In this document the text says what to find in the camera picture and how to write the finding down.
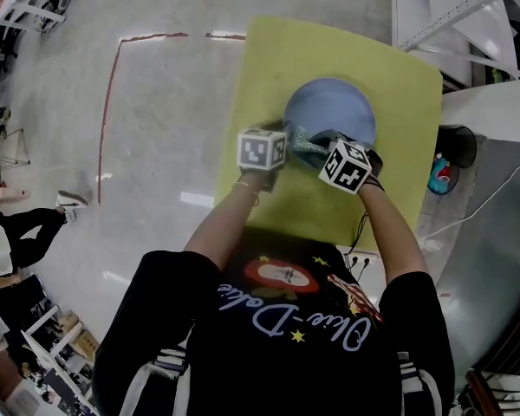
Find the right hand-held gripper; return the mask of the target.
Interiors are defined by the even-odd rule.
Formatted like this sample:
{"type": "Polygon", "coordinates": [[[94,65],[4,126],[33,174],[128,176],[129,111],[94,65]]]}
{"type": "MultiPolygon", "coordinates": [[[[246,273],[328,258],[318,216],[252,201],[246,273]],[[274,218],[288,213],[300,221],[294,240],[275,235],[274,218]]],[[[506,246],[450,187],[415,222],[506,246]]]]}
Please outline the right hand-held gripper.
{"type": "Polygon", "coordinates": [[[328,151],[319,178],[344,192],[356,195],[364,185],[382,188],[378,176],[382,159],[374,148],[333,130],[320,132],[309,143],[328,151]]]}

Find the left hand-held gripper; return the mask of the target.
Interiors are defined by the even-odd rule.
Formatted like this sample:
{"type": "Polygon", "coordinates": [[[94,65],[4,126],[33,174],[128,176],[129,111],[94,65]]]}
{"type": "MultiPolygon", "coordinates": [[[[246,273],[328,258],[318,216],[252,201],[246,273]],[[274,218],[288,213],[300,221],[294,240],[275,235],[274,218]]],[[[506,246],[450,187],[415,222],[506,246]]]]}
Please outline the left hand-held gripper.
{"type": "Polygon", "coordinates": [[[265,177],[262,190],[272,192],[279,172],[289,160],[289,133],[283,120],[247,127],[237,135],[237,167],[265,177]]]}

